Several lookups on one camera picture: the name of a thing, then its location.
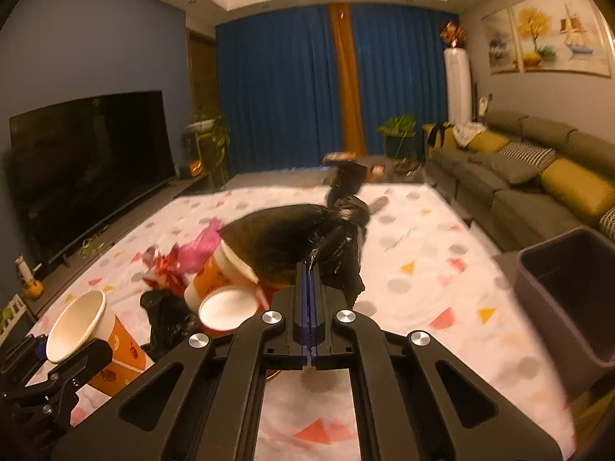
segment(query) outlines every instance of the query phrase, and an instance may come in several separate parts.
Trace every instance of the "metal bolt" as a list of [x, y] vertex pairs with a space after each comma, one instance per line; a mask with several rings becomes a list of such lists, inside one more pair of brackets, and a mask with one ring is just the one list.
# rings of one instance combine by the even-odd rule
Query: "metal bolt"
[[425, 331], [414, 331], [410, 335], [410, 341], [418, 347], [425, 347], [431, 343], [431, 337]]
[[277, 324], [282, 320], [282, 314], [275, 310], [269, 310], [263, 314], [263, 322], [267, 324]]
[[349, 322], [354, 322], [357, 318], [357, 314], [355, 314], [351, 310], [340, 310], [337, 314], [335, 314], [335, 318], [339, 322], [343, 322], [347, 324]]
[[189, 339], [188, 343], [193, 348], [203, 348], [209, 344], [209, 337], [207, 334], [203, 334], [202, 332], [198, 332], [197, 334], [193, 334]]

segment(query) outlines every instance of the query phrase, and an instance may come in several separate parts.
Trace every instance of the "white patterned tablecloth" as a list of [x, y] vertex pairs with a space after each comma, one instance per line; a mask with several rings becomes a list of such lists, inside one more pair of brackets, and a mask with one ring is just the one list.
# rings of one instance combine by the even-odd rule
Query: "white patterned tablecloth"
[[[210, 219], [229, 223], [249, 212], [285, 204], [324, 204], [327, 187], [261, 187], [178, 198], [145, 220], [81, 275], [34, 327], [48, 334], [66, 305], [92, 289], [139, 344], [150, 324], [139, 300], [141, 254], [196, 238]], [[558, 442], [564, 459], [575, 449], [574, 428], [560, 380], [497, 265], [452, 209], [429, 186], [375, 184], [361, 188], [367, 203], [390, 203], [368, 224], [354, 309], [382, 329], [425, 329]], [[50, 365], [41, 369], [41, 374]], [[73, 424], [108, 397], [86, 385]], [[282, 372], [267, 384], [256, 459], [358, 461], [361, 458], [347, 371]]]

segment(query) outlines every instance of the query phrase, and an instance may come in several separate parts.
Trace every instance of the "tv stand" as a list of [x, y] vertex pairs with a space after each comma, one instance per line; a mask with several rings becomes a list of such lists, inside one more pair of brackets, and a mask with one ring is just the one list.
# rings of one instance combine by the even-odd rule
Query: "tv stand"
[[166, 206], [176, 197], [184, 194], [206, 194], [212, 192], [210, 179], [199, 176], [189, 180], [171, 180], [168, 185], [148, 194], [131, 207], [114, 216], [107, 225], [101, 226], [102, 232], [93, 240], [93, 253], [79, 254], [79, 247], [72, 252], [63, 253], [61, 263], [40, 279], [45, 291], [36, 300], [22, 296], [32, 314], [41, 318], [51, 304], [56, 301], [66, 288], [92, 264], [113, 247], [121, 238], [132, 231], [156, 211]]

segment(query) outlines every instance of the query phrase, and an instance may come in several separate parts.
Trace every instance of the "gray trash bin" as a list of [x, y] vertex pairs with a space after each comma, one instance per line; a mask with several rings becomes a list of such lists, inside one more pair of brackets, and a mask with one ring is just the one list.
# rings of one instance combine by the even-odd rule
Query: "gray trash bin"
[[615, 368], [615, 244], [580, 227], [528, 247], [515, 293], [570, 398]]

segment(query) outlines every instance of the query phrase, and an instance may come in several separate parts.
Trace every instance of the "black television screen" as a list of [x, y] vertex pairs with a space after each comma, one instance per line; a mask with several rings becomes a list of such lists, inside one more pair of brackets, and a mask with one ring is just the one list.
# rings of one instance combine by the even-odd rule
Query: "black television screen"
[[44, 262], [174, 175], [160, 91], [33, 110], [10, 141], [11, 194]]

